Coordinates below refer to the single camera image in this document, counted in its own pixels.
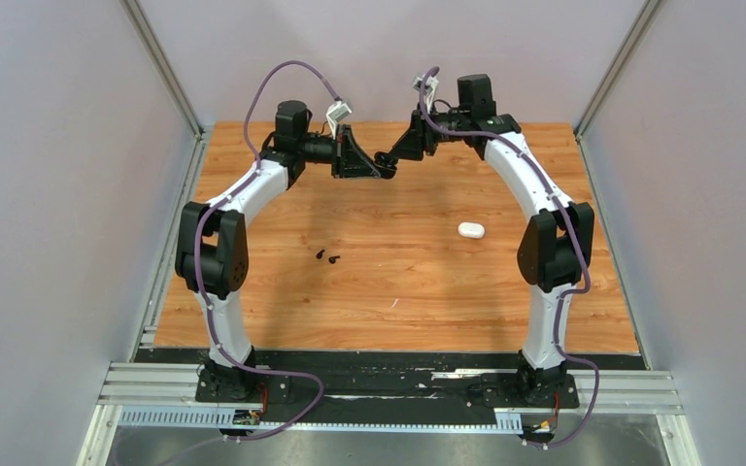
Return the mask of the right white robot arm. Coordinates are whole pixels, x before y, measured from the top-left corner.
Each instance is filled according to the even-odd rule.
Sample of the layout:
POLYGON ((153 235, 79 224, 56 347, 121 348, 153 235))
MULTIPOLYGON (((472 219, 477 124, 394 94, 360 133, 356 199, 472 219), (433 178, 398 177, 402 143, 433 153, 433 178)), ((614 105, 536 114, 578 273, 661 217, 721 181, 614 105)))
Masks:
POLYGON ((419 102, 408 130, 390 153, 421 160, 442 143, 462 141, 510 189, 526 218, 517 263, 530 287, 516 391, 525 403, 540 405, 566 379, 562 340, 573 296, 590 289, 594 210, 589 203, 574 202, 546 173, 518 122, 498 111, 488 75, 458 78, 458 104, 439 112, 433 107, 438 72, 432 68, 415 77, 419 102))

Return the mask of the black earbud charging case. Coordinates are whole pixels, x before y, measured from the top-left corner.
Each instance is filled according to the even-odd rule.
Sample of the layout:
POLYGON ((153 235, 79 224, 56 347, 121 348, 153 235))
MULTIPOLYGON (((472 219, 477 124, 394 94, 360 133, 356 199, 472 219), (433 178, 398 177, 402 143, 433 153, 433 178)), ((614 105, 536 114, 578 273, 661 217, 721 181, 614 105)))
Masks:
POLYGON ((383 180, 391 180, 397 171, 399 158, 388 152, 378 151, 374 155, 374 162, 383 180))

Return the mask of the white earbud charging case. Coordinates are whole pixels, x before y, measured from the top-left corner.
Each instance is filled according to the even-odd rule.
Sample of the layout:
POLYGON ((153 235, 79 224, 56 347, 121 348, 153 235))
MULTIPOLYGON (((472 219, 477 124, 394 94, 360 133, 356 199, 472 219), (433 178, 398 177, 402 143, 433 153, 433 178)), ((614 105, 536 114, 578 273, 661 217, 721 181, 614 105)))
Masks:
POLYGON ((486 227, 478 222, 461 222, 457 231, 459 236, 468 239, 482 239, 486 235, 486 227))

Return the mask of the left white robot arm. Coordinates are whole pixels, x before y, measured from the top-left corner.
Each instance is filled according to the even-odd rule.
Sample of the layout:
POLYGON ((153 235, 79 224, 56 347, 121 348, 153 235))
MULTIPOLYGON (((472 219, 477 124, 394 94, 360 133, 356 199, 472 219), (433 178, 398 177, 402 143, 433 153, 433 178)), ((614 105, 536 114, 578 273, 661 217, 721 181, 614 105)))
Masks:
POLYGON ((328 111, 328 134, 310 129, 312 113, 298 100, 284 101, 275 128, 250 171, 207 203, 189 202, 181 213, 175 270, 202 307, 211 347, 203 383, 221 388, 236 401, 257 392, 261 371, 246 335, 240 290, 249 271, 247 230, 270 201, 288 191, 307 164, 326 164, 336 179, 389 179, 393 159, 373 157, 356 142, 352 129, 335 119, 347 110, 337 101, 328 111))

